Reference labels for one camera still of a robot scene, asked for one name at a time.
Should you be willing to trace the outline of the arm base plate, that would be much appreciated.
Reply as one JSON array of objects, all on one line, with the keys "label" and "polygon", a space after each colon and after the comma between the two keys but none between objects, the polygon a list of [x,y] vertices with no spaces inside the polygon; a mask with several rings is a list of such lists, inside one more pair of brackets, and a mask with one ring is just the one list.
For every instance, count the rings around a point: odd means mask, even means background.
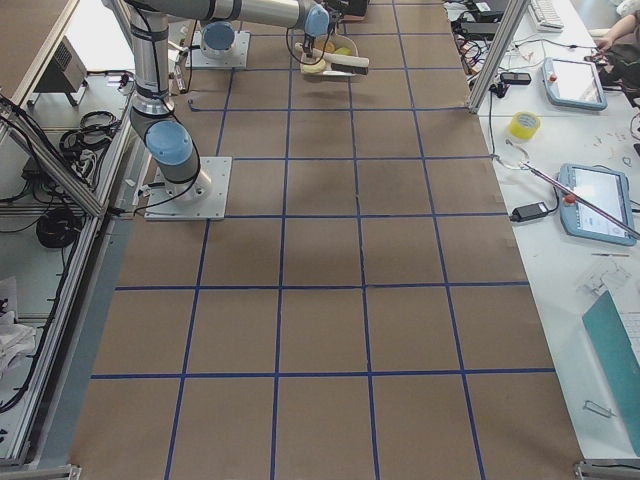
[{"label": "arm base plate", "polygon": [[228,50],[201,49],[201,33],[197,31],[186,65],[195,70],[245,69],[251,35],[248,31],[237,31],[233,44]]},{"label": "arm base plate", "polygon": [[150,206],[144,209],[148,221],[223,220],[231,177],[231,157],[202,157],[194,184],[167,183],[159,167],[150,191]]}]

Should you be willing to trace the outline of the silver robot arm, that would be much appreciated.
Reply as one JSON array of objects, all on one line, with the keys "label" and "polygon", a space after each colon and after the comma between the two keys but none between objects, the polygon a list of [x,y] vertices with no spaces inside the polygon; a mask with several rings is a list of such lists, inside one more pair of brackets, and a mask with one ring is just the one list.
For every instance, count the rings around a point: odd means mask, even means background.
[{"label": "silver robot arm", "polygon": [[235,30],[230,22],[213,21],[202,24],[200,49],[206,57],[214,58],[232,48],[235,35]]},{"label": "silver robot arm", "polygon": [[204,190],[201,162],[170,101],[168,35],[171,16],[203,26],[225,21],[298,29],[315,39],[328,34],[340,14],[317,1],[128,1],[135,65],[131,124],[157,162],[170,197]]}]

